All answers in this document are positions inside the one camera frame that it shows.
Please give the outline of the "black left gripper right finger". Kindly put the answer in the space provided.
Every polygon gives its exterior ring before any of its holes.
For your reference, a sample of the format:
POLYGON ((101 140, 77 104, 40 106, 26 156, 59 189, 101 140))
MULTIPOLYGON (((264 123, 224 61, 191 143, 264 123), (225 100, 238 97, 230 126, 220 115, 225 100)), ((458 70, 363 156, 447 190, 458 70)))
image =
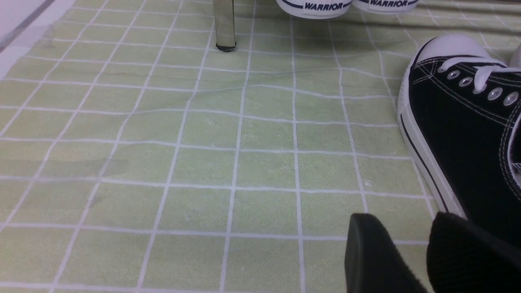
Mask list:
POLYGON ((427 246, 436 293, 519 293, 520 250, 452 213, 439 212, 427 246))

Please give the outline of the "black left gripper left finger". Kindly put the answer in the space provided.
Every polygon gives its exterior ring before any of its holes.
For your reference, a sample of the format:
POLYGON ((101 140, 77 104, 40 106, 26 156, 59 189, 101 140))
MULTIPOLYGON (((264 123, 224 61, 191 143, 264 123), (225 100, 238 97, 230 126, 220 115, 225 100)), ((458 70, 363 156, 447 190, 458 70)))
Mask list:
POLYGON ((345 252, 348 293, 426 293, 374 215, 350 216, 345 252))

